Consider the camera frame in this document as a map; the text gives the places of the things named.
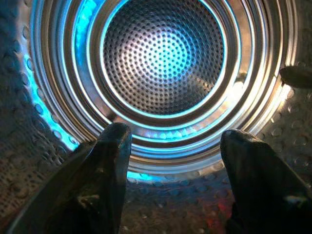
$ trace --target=blue light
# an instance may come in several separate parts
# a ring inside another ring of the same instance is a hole
[[[155,181],[156,177],[155,176],[150,176],[148,174],[142,174],[142,173],[137,173],[137,172],[130,172],[128,171],[127,173],[128,178],[132,179],[138,179],[138,180],[145,180],[145,181]]]
[[[165,140],[165,139],[167,139],[167,135],[165,133],[161,133],[160,134],[160,138]]]
[[[120,1],[118,3],[118,5],[113,9],[113,11],[109,15],[109,17],[108,17],[108,19],[104,25],[104,28],[102,31],[102,35],[101,35],[101,39],[100,39],[101,40],[101,43],[100,43],[100,45],[101,45],[100,46],[100,53],[101,53],[100,59],[101,59],[102,70],[103,70],[104,75],[106,77],[108,77],[108,74],[106,72],[105,62],[103,59],[104,58],[103,45],[104,45],[105,35],[106,35],[106,32],[107,32],[109,25],[111,24],[115,14],[118,12],[118,10],[127,1],[128,0]],[[220,22],[217,15],[212,10],[212,8],[204,0],[200,0],[200,2],[202,2],[207,7],[207,9],[210,11],[210,13],[214,16],[218,25],[221,25],[222,23]],[[221,36],[222,36],[223,44],[226,45],[225,33],[222,30],[222,28],[220,28],[220,30],[221,30],[221,34],[222,34]],[[168,61],[169,61],[168,59],[166,59],[166,62],[162,62],[162,60],[161,60],[162,57],[159,55],[159,52],[157,54],[157,50],[158,50],[157,45],[156,46],[153,45],[153,47],[156,48],[156,50],[153,49],[152,53],[150,53],[148,55],[148,57],[147,57],[148,59],[145,60],[145,62],[147,64],[145,70],[147,70],[148,73],[152,74],[151,77],[155,78],[156,80],[161,80],[160,77],[162,79],[165,79],[165,78],[169,78],[169,79],[170,78],[182,78],[182,76],[179,74],[180,70],[181,71],[188,71],[188,69],[191,69],[192,66],[194,64],[196,64],[196,56],[192,56],[190,58],[190,55],[192,55],[192,54],[196,55],[196,51],[195,51],[196,48],[193,46],[193,41],[192,41],[193,38],[190,35],[188,35],[188,33],[186,31],[184,31],[183,28],[181,28],[179,30],[172,30],[172,29],[168,28],[167,29],[167,35],[171,36],[171,34],[174,35],[174,39],[170,39],[169,43],[175,43],[178,41],[178,43],[177,43],[178,46],[174,47],[171,51],[168,51],[168,52],[166,50],[165,50],[165,52],[162,51],[161,55],[164,55],[164,53],[166,53],[166,52],[169,53],[169,55],[167,54],[167,56],[169,56],[171,63],[176,64],[176,66],[175,67],[172,66],[170,68],[167,65]],[[157,37],[159,37],[159,36],[162,37],[163,33],[162,32],[161,33],[156,32],[156,33],[154,33],[154,35],[156,35]],[[183,52],[182,56],[183,55],[187,56],[186,59],[182,59],[182,58],[177,57],[177,55],[181,54],[181,52]],[[221,77],[222,77],[222,74],[224,74],[224,72],[225,72],[225,67],[226,67],[226,63],[227,63],[226,57],[227,57],[227,48],[226,48],[226,46],[224,46],[224,58],[225,59],[223,60],[223,64],[222,64],[222,68],[221,68]],[[202,116],[200,116],[198,119],[194,119],[192,122],[189,122],[187,124],[182,124],[180,126],[156,127],[156,126],[150,126],[150,125],[142,124],[138,121],[135,121],[133,119],[128,118],[126,115],[121,113],[118,109],[116,109],[113,105],[111,105],[108,102],[107,98],[101,94],[101,90],[99,88],[99,85],[97,85],[97,81],[95,80],[93,74],[91,74],[91,79],[93,80],[94,84],[96,85],[96,90],[98,91],[100,97],[102,98],[102,100],[104,100],[104,102],[108,105],[108,107],[110,109],[112,109],[118,116],[123,118],[125,121],[133,123],[133,124],[135,124],[139,127],[142,127],[142,128],[149,128],[152,130],[176,130],[177,128],[183,128],[183,127],[189,126],[190,124],[196,124],[197,122],[199,122],[199,121],[203,120],[204,118],[206,118],[207,116],[209,116],[213,111],[215,111],[215,109],[211,109],[211,110],[207,111],[205,114],[203,114]],[[212,89],[212,91],[209,92],[209,94],[202,101],[200,101],[199,103],[197,103],[193,107],[191,107],[185,111],[182,111],[180,113],[169,114],[169,115],[158,115],[158,114],[152,114],[152,113],[142,111],[140,109],[135,108],[133,105],[130,105],[128,102],[126,102],[117,91],[115,91],[114,94],[118,97],[119,100],[121,100],[121,102],[127,108],[129,108],[130,110],[132,110],[134,112],[137,112],[138,114],[140,114],[142,116],[158,118],[158,119],[177,118],[177,117],[185,116],[185,115],[193,112],[194,110],[200,108],[202,105],[204,105],[213,96],[215,91],[218,89],[218,87],[221,84],[221,81],[222,81],[222,79],[219,79],[219,81],[214,86],[214,89]],[[108,85],[110,86],[110,88],[112,90],[114,90],[114,86],[112,85],[112,83],[110,81],[108,81]]]
[[[76,33],[76,47],[80,48],[85,41],[85,34],[90,24],[92,14],[97,7],[93,0],[87,0],[83,3],[77,22]]]
[[[186,56],[190,47],[174,33],[158,33],[155,44],[150,46],[146,58],[149,73],[157,73],[162,78],[181,78],[181,73],[190,68]]]
[[[175,138],[182,138],[182,134],[178,131],[175,132]]]
[[[30,57],[26,55],[24,57],[24,64],[30,63]],[[46,107],[44,101],[38,95],[38,86],[35,80],[33,71],[29,66],[25,66],[28,72],[29,87],[28,92],[32,98],[32,102],[38,114],[45,120],[52,132],[66,145],[70,150],[74,150],[78,147],[77,141],[69,135],[57,122],[52,118],[49,109]]]

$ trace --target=stainless steel drum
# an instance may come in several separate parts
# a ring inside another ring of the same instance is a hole
[[[0,2],[0,223],[112,122],[133,131],[122,233],[222,232],[227,129],[312,182],[312,92],[279,76],[311,65],[311,1]]]

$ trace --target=concentric metal rings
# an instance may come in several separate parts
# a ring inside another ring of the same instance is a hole
[[[277,75],[295,60],[295,12],[292,0],[34,1],[40,105],[72,149],[128,124],[129,177],[209,173],[221,133],[259,133],[289,92]]]

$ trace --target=dimpled drum wall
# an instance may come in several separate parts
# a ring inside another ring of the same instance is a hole
[[[122,233],[220,233],[221,134],[268,142],[308,184],[308,0],[0,0],[0,220],[112,122],[133,133]]]

